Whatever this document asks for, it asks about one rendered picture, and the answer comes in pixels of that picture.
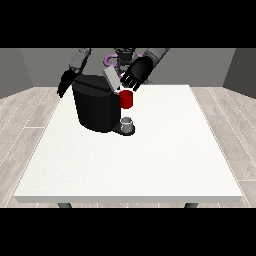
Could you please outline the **pale grey machine lid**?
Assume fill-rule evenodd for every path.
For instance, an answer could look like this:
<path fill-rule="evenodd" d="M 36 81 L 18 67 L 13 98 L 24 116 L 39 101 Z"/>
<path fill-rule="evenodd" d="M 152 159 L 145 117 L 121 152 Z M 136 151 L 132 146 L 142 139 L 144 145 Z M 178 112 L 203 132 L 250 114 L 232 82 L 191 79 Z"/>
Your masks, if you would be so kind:
<path fill-rule="evenodd" d="M 113 66 L 105 68 L 103 75 L 107 79 L 112 91 L 116 91 L 120 87 L 121 82 Z"/>

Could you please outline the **red pod holder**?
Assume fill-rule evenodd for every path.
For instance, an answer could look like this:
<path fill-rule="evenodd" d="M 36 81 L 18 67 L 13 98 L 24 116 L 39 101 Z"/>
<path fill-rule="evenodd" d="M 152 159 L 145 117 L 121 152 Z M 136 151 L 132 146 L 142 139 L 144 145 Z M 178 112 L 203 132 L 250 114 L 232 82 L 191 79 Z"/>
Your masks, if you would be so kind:
<path fill-rule="evenodd" d="M 122 90 L 119 93 L 120 107 L 123 109 L 129 109 L 133 106 L 133 92 L 130 90 Z"/>

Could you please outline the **black coffee machine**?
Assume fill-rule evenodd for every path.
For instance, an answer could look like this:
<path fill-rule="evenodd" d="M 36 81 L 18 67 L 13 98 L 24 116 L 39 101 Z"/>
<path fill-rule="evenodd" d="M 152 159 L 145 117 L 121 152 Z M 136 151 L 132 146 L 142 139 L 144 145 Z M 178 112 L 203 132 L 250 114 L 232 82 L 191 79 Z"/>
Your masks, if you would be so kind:
<path fill-rule="evenodd" d="M 104 76 L 78 75 L 72 91 L 82 126 L 100 133 L 116 132 L 123 136 L 135 133 L 134 125 L 127 132 L 123 131 L 120 96 L 111 90 Z"/>

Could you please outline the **small grey cup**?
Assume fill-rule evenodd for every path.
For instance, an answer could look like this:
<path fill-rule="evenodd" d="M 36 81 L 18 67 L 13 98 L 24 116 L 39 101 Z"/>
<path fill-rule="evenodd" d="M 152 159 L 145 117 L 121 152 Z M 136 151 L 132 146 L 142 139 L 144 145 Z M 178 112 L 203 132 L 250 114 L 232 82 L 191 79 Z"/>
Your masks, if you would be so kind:
<path fill-rule="evenodd" d="M 120 120 L 121 123 L 121 131 L 124 133 L 129 133 L 133 129 L 133 121 L 130 117 L 123 117 Z"/>

